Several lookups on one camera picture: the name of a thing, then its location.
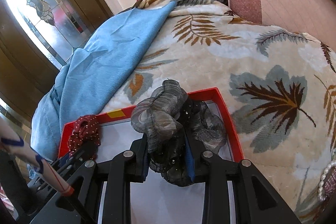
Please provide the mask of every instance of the black sequined fabric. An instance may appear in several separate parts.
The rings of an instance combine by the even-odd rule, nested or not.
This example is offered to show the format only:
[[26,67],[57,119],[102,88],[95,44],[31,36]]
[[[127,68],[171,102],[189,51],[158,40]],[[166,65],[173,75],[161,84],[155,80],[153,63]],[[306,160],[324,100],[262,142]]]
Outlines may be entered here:
[[175,80],[165,80],[131,115],[132,127],[147,135],[150,168],[169,183],[188,186],[186,132],[218,154],[226,143],[225,127],[206,103],[190,99]]

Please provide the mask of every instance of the black metal frame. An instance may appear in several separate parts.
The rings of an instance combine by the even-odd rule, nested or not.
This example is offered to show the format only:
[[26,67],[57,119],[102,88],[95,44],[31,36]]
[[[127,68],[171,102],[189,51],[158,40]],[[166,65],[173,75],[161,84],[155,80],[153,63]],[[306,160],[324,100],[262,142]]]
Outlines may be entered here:
[[[206,151],[188,136],[194,158],[195,183],[205,182],[202,224],[230,223],[227,181],[232,181],[237,224],[299,224],[293,211],[260,171],[248,160],[236,163]],[[107,182],[102,224],[131,224],[130,182],[142,183],[148,174],[147,136],[112,160],[81,165],[68,179],[86,212],[98,220],[102,185]],[[80,212],[56,193],[31,224],[83,223]]]
[[[77,150],[61,168],[59,163],[63,158],[53,162],[51,166],[61,177],[68,180],[96,152],[97,146],[90,141]],[[30,223],[55,195],[56,190],[38,176],[27,185],[20,170],[17,168],[15,157],[1,150],[0,170],[1,185],[14,206],[14,218],[18,224]]]

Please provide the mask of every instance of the bed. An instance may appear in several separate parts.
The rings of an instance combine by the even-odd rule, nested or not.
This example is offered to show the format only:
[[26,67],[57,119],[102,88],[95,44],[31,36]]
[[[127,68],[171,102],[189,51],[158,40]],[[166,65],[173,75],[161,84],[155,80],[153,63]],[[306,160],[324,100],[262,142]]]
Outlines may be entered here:
[[100,112],[135,105],[166,79],[186,92],[218,87],[245,158],[302,223],[313,223],[325,206],[318,184],[336,146],[335,30],[328,27],[336,8],[330,0],[296,0],[305,14],[294,18],[298,4],[291,0],[244,1],[249,6],[237,0],[229,0],[230,7],[214,0],[140,2],[134,10],[176,6],[130,76],[112,98],[105,95]]

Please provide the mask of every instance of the blue cloth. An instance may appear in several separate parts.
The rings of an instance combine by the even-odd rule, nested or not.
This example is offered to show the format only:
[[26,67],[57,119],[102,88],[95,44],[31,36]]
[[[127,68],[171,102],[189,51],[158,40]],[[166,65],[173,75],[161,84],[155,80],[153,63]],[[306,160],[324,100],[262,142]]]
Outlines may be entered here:
[[67,122],[99,114],[133,72],[169,13],[172,1],[155,10],[134,8],[104,22],[84,49],[61,68],[53,88],[41,99],[31,123],[31,147],[55,160]]

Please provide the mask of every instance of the fern leaf print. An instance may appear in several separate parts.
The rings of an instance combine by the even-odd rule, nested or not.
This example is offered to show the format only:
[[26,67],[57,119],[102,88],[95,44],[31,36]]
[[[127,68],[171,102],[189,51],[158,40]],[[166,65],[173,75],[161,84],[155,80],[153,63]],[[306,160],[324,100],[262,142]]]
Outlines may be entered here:
[[325,122],[328,124],[328,136],[333,128],[330,151],[332,151],[336,146],[336,85],[329,85],[328,87],[325,83],[316,75],[314,75],[325,87],[325,95],[323,101],[323,108],[326,110]]
[[302,106],[307,96],[305,76],[289,77],[288,71],[275,65],[265,78],[249,72],[231,74],[229,84],[231,95],[243,103],[231,115],[236,130],[255,134],[250,144],[254,153],[274,150],[299,123],[316,127],[314,117]]
[[322,48],[323,54],[325,56],[325,59],[327,60],[328,65],[333,70],[333,72],[336,73],[335,68],[333,66],[333,63],[331,62],[331,59],[330,59],[331,51],[330,51],[329,46],[327,46],[327,45],[325,45],[324,43],[321,42],[321,48]]
[[176,6],[212,4],[215,0],[175,0]]
[[257,49],[261,54],[268,57],[266,51],[268,46],[273,42],[281,42],[284,40],[289,40],[290,42],[298,44],[299,42],[307,42],[309,39],[305,38],[302,34],[292,33],[285,29],[271,30],[261,34],[257,38]]
[[168,48],[158,50],[156,52],[145,55],[141,62],[134,69],[124,87],[124,93],[127,95],[131,104],[134,104],[139,97],[144,94],[153,84],[153,74],[150,70],[159,68],[177,61],[178,59],[168,59],[160,61],[152,61],[153,59],[163,55]]
[[240,37],[225,35],[217,30],[211,15],[187,15],[180,19],[174,26],[174,37],[178,37],[178,42],[184,41],[184,44],[190,42],[191,46],[196,42],[205,43],[210,46],[211,43],[221,45],[220,40],[232,40]]

